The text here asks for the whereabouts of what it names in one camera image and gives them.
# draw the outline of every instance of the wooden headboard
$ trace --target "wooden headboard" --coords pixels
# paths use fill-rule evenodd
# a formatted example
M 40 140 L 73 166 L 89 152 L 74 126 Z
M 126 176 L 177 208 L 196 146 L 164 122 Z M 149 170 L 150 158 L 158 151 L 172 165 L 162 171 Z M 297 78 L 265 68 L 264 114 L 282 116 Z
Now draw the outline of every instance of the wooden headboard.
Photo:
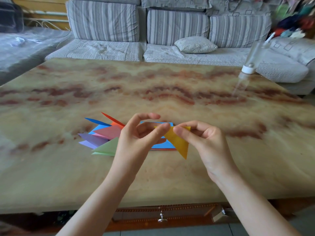
M 25 24 L 70 30 L 65 2 L 67 0 L 13 0 L 22 7 Z

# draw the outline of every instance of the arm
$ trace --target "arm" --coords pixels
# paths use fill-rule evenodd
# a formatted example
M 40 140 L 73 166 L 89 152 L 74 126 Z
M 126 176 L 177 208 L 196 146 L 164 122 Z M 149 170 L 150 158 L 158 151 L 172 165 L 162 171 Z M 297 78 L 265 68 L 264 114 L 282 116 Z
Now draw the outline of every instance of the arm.
M 182 128 L 183 126 L 191 126 L 191 132 Z M 250 236 L 300 235 L 244 180 L 219 128 L 191 121 L 174 127 L 174 132 L 196 147 L 210 178 L 222 190 Z
M 123 128 L 111 169 L 104 182 L 93 192 L 83 206 L 59 231 L 57 236 L 101 236 L 108 226 L 124 194 L 154 144 L 170 129 L 169 124 L 146 122 L 159 119 L 157 114 L 136 114 Z

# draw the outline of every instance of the person's right hand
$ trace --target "person's right hand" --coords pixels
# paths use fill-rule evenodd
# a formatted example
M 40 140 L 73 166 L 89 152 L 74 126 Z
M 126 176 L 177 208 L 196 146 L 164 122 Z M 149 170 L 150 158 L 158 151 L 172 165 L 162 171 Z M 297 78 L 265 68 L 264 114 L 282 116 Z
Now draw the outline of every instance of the person's right hand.
M 198 150 L 214 182 L 229 174 L 239 174 L 225 135 L 218 127 L 195 120 L 181 123 L 173 131 Z

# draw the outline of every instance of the forearm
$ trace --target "forearm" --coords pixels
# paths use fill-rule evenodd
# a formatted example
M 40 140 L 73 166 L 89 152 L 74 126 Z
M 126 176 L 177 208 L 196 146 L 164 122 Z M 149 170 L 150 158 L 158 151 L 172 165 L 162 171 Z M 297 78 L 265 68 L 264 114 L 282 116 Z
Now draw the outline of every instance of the forearm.
M 98 236 L 104 233 L 132 177 L 110 170 L 104 182 L 66 223 L 57 236 Z
M 300 235 L 242 176 L 227 176 L 217 185 L 250 236 Z

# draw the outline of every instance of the hand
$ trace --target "hand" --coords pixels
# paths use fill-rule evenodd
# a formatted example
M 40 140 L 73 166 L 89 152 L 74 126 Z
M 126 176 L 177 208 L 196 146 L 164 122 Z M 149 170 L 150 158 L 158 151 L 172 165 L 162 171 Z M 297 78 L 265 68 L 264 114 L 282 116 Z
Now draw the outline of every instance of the hand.
M 185 126 L 191 127 L 191 131 L 183 128 Z M 227 174 L 239 174 L 225 135 L 219 128 L 195 120 L 179 124 L 173 131 L 198 150 L 214 182 Z
M 161 137 L 169 131 L 169 123 L 144 122 L 139 124 L 141 120 L 159 119 L 160 117 L 155 113 L 138 113 L 129 120 L 121 131 L 112 164 L 112 168 L 116 172 L 125 173 L 134 178 L 152 146 L 166 141 Z

